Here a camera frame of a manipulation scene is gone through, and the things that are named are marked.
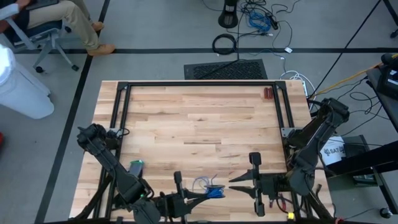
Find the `butcher block tabletop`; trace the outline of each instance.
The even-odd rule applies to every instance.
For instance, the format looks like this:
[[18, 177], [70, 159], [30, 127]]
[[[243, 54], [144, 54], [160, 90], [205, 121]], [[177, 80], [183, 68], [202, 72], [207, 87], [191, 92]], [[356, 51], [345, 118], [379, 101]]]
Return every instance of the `butcher block tabletop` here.
[[[117, 84], [118, 81], [102, 82], [93, 123], [109, 127]], [[294, 125], [304, 127], [311, 117], [302, 83], [288, 80], [286, 85]], [[123, 138], [121, 164], [128, 170], [131, 161], [143, 160], [143, 178], [156, 196], [160, 191], [176, 192], [175, 171], [181, 171], [183, 187], [194, 192], [204, 192], [201, 188], [204, 183], [197, 181], [193, 186], [197, 177], [216, 175], [213, 183], [226, 186], [226, 197], [199, 204], [188, 215], [188, 221], [286, 221], [287, 214], [281, 212], [276, 203], [269, 208], [267, 196], [262, 196], [266, 215], [258, 217], [254, 200], [248, 194], [228, 189], [231, 185], [252, 186], [251, 181], [228, 182], [251, 169], [250, 152], [261, 153], [261, 172], [286, 172], [275, 103], [264, 98], [265, 87], [269, 86], [206, 86], [206, 82], [203, 86], [133, 86], [126, 118], [130, 134]], [[125, 91], [116, 127], [120, 124], [124, 94]], [[281, 92], [279, 98], [287, 124]], [[95, 194], [100, 172], [99, 162], [85, 153], [70, 217], [78, 215]], [[314, 189], [318, 184], [322, 184], [319, 198], [333, 214], [322, 170], [316, 170]], [[105, 192], [101, 217], [107, 197]], [[284, 197], [291, 199], [288, 192]], [[293, 211], [289, 203], [287, 210]], [[119, 216], [124, 217], [124, 221], [134, 220], [127, 210], [111, 214], [112, 220]]]

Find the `black cable spool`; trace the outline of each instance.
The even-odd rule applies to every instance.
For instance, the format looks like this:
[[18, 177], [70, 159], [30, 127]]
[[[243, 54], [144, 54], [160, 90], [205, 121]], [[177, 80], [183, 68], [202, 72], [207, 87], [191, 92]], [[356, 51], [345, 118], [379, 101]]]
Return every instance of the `black cable spool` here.
[[[216, 42], [217, 40], [221, 39], [221, 38], [227, 38], [228, 40], [232, 41], [233, 43], [233, 47], [231, 49], [217, 49], [216, 48]], [[229, 55], [231, 53], [235, 52], [236, 49], [236, 40], [235, 37], [233, 37], [231, 34], [221, 34], [218, 35], [214, 40], [213, 43], [211, 45], [211, 47], [213, 48], [214, 53], [218, 53], [220, 55]]]

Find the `yellow cable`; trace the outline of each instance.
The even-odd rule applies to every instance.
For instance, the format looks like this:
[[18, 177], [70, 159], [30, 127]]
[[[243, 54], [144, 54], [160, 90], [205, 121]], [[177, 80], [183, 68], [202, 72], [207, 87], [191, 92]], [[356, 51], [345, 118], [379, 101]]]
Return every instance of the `yellow cable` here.
[[368, 71], [368, 70], [370, 70], [370, 69], [372, 69], [372, 68], [375, 68], [375, 67], [377, 67], [377, 66], [379, 66], [379, 65], [381, 65], [381, 64], [382, 64], [382, 63], [378, 63], [377, 65], [374, 65], [374, 66], [372, 66], [372, 67], [370, 67], [370, 68], [368, 68], [368, 69], [366, 69], [366, 70], [362, 70], [362, 71], [358, 72], [357, 74], [355, 74], [355, 75], [353, 75], [353, 76], [350, 76], [350, 77], [348, 77], [348, 78], [345, 78], [345, 79], [339, 81], [338, 83], [333, 84], [333, 85], [329, 86], [328, 88], [326, 88], [326, 89], [324, 89], [324, 90], [322, 90], [322, 91], [319, 91], [319, 92], [318, 92], [317, 94], [315, 94], [314, 96], [317, 96], [317, 95], [319, 95], [319, 94], [322, 94], [322, 93], [324, 93], [324, 92], [326, 92], [326, 91], [328, 91], [328, 90], [330, 90], [330, 89], [332, 89], [332, 88], [334, 88], [334, 87], [336, 87], [336, 86], [338, 86], [338, 85], [340, 85], [340, 84], [342, 84], [342, 83], [344, 83], [344, 82], [350, 81], [350, 80], [354, 79], [355, 77], [358, 77], [358, 76], [362, 75], [363, 73], [365, 73], [366, 71]]

